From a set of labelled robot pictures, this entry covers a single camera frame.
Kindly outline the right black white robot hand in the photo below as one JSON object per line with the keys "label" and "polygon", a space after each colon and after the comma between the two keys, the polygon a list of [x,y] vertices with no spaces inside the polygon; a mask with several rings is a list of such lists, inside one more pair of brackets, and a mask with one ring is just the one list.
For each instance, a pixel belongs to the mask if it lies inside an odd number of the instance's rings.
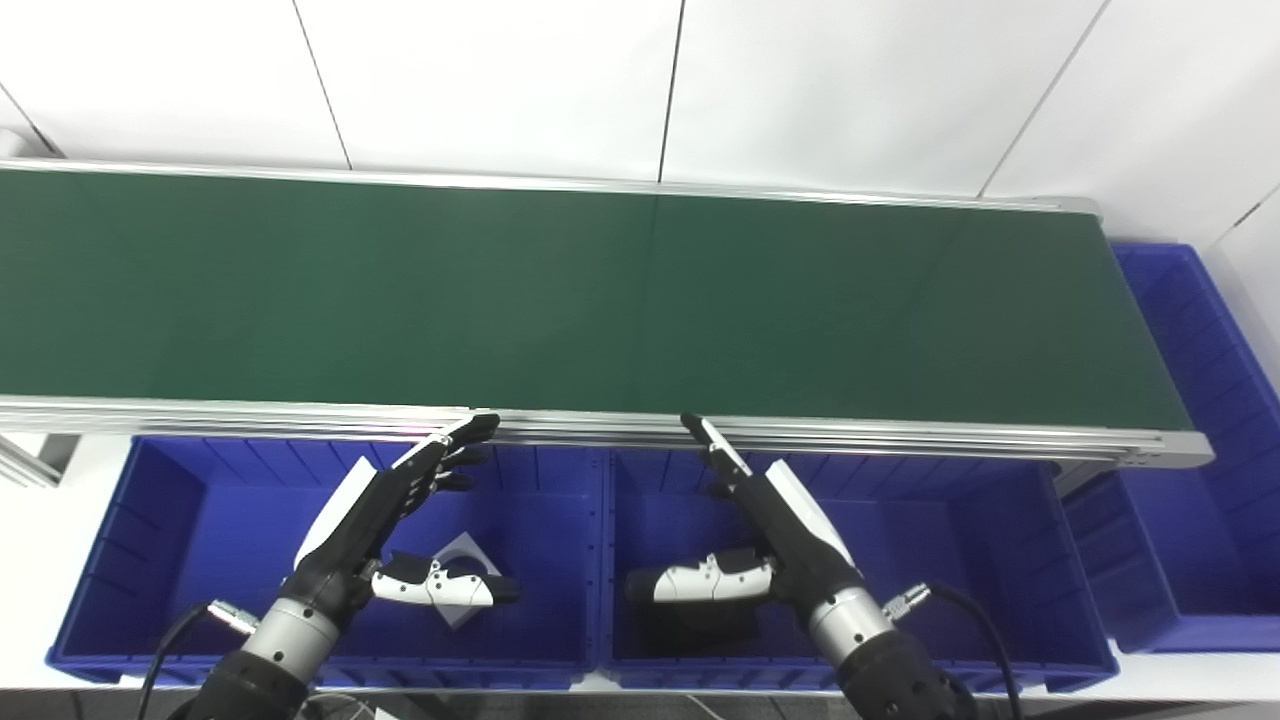
{"label": "right black white robot hand", "polygon": [[786,461],[756,473],[708,418],[685,413],[680,421],[716,471],[719,496],[733,503],[765,547],[632,571],[625,584],[630,600],[769,598],[796,610],[814,639],[861,643],[891,630],[835,525]]}

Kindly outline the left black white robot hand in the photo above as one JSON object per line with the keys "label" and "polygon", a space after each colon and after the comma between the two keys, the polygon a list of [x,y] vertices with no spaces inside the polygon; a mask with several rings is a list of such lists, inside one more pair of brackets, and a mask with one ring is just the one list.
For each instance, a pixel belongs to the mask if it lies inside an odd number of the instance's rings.
{"label": "left black white robot hand", "polygon": [[475,413],[433,430],[390,465],[361,460],[316,516],[276,601],[344,630],[371,598],[436,609],[488,609],[521,596],[516,579],[466,574],[439,557],[383,550],[401,521],[438,492],[472,483],[458,465],[484,459],[477,445],[497,432],[495,413]]}

